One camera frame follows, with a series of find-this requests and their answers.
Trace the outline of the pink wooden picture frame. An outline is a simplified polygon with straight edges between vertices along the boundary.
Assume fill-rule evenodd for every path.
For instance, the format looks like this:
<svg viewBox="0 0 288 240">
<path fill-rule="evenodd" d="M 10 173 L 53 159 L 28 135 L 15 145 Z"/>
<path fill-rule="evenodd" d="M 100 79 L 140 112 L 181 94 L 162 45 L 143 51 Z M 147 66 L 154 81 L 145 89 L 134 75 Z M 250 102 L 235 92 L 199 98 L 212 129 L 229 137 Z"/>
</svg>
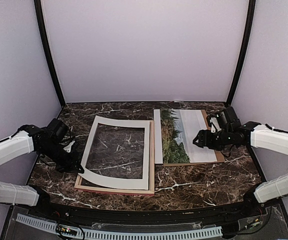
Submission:
<svg viewBox="0 0 288 240">
<path fill-rule="evenodd" d="M 143 167 L 140 179 L 126 179 L 103 176 L 87 169 L 86 164 L 98 125 L 109 127 L 144 129 Z M 153 120 L 117 120 L 96 116 L 89 132 L 87 143 L 81 161 L 84 174 L 78 174 L 74 188 L 81 191 L 115 194 L 144 195 L 155 194 L 155 136 Z"/>
</svg>

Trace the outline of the landscape photo print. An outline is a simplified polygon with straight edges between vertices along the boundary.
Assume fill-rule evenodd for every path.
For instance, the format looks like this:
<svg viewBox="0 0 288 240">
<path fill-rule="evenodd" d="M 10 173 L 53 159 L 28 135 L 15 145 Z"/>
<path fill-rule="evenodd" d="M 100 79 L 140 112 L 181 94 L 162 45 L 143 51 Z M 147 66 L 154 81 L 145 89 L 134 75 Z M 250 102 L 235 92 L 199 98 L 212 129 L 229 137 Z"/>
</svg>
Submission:
<svg viewBox="0 0 288 240">
<path fill-rule="evenodd" d="M 198 132 L 208 129 L 206 116 L 204 109 L 155 109 L 155 163 L 171 167 L 222 162 L 220 152 L 193 144 Z"/>
</svg>

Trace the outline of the clear acrylic sheet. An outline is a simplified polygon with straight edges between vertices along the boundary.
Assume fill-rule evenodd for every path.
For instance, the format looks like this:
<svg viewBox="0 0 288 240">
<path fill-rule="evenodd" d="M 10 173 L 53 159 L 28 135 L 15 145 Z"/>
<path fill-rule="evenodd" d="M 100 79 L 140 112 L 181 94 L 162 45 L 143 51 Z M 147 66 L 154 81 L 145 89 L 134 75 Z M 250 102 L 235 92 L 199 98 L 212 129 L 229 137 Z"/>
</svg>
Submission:
<svg viewBox="0 0 288 240">
<path fill-rule="evenodd" d="M 98 124 L 86 169 L 105 177 L 141 179 L 145 129 Z"/>
</svg>

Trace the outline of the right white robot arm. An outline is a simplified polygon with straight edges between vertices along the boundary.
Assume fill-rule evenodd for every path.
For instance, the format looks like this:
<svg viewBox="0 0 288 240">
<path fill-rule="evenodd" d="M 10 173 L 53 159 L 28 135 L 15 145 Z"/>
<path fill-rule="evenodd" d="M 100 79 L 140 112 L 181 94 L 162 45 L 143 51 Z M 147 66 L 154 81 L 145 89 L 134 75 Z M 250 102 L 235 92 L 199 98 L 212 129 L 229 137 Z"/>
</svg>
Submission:
<svg viewBox="0 0 288 240">
<path fill-rule="evenodd" d="M 239 126 L 221 127 L 215 130 L 200 130 L 192 143 L 200 148 L 221 151 L 226 146 L 249 146 L 288 157 L 288 131 L 268 124 L 249 121 Z M 239 213 L 250 217 L 259 204 L 288 196 L 288 173 L 262 182 L 251 188 L 239 205 Z"/>
</svg>

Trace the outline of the brown cardboard backing board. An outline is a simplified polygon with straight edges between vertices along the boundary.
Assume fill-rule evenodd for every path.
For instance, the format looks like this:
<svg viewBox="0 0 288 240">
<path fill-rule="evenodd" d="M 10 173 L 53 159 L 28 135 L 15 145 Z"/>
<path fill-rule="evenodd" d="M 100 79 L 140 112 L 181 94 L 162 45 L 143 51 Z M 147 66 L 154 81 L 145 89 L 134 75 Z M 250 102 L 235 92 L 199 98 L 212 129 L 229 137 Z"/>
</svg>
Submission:
<svg viewBox="0 0 288 240">
<path fill-rule="evenodd" d="M 160 111 L 163 165 L 185 166 L 224 161 L 215 134 L 206 123 L 205 110 Z"/>
</svg>

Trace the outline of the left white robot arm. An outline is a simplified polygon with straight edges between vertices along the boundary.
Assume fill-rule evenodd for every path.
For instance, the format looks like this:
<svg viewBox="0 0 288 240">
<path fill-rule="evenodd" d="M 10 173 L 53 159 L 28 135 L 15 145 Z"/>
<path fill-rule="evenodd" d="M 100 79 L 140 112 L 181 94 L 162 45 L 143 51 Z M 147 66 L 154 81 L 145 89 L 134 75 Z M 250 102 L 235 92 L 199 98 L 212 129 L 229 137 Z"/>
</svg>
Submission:
<svg viewBox="0 0 288 240">
<path fill-rule="evenodd" d="M 58 119 L 53 119 L 48 126 L 38 127 L 25 124 L 9 137 L 0 140 L 0 166 L 20 156 L 37 153 L 51 159 L 56 171 L 60 173 L 83 174 L 78 155 L 73 151 L 75 141 L 64 138 L 69 127 Z M 16 185 L 0 181 L 0 203 L 26 205 L 34 207 L 44 218 L 51 218 L 54 206 L 48 202 L 49 195 L 37 186 Z"/>
</svg>

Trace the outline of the white mat board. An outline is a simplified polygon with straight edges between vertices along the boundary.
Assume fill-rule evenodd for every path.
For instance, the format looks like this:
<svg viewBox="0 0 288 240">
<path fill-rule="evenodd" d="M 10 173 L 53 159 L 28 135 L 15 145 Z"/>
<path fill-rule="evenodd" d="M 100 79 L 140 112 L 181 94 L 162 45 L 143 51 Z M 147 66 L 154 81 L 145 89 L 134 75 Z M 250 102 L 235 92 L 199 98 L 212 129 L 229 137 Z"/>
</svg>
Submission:
<svg viewBox="0 0 288 240">
<path fill-rule="evenodd" d="M 153 182 L 154 123 L 96 116 L 84 148 L 80 176 L 109 189 L 148 191 Z"/>
</svg>

